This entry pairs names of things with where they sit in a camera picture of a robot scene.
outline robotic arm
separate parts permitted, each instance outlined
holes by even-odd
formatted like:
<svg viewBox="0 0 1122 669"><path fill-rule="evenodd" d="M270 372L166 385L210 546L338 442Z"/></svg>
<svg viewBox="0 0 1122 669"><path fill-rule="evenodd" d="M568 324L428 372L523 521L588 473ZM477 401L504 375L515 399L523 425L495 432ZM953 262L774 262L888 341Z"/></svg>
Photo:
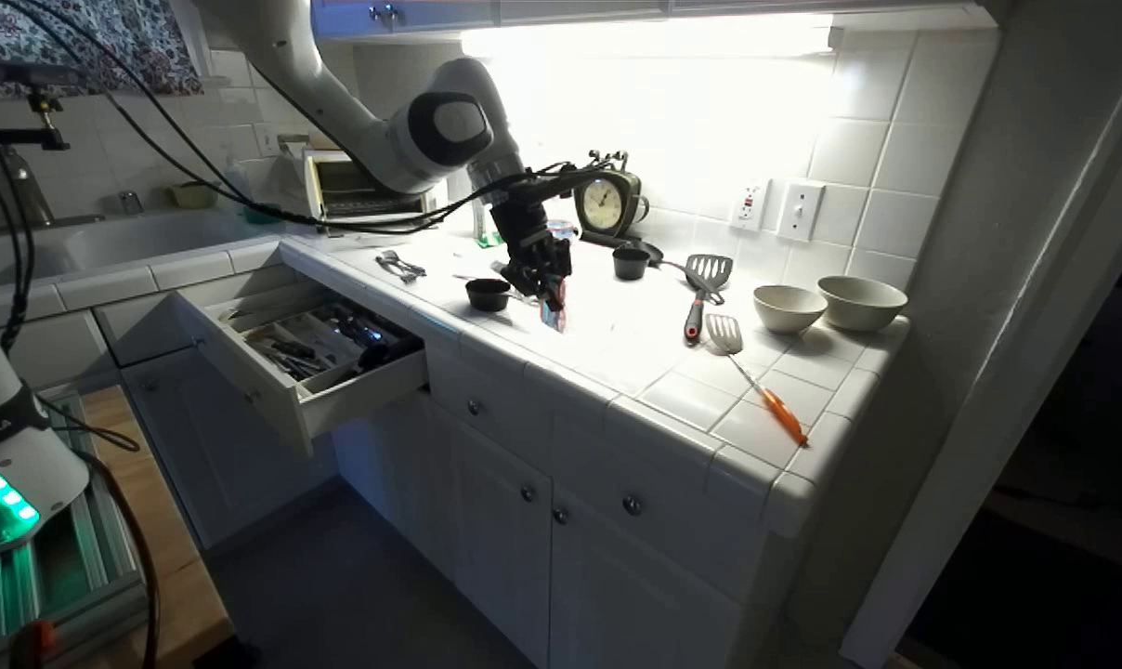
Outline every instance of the robotic arm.
<svg viewBox="0 0 1122 669"><path fill-rule="evenodd" d="M479 60L442 64L428 92L376 121L318 60L311 0L202 0L202 10L207 35L236 41L251 66L355 159L376 200L407 205L468 169L508 247L504 278L561 310L568 243L547 231L542 200L568 199L599 163L526 174Z"/></svg>

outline electrical outlet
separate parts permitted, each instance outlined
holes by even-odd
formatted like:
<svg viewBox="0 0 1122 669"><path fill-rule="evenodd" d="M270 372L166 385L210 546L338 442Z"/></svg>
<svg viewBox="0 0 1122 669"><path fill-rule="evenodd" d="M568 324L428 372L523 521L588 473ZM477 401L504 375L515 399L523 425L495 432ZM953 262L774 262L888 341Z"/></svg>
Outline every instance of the electrical outlet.
<svg viewBox="0 0 1122 669"><path fill-rule="evenodd" d="M742 199L731 207L731 226L758 236L766 200L768 200L768 184L742 186Z"/></svg>
<svg viewBox="0 0 1122 669"><path fill-rule="evenodd" d="M780 238L815 243L826 184L786 184L780 207Z"/></svg>

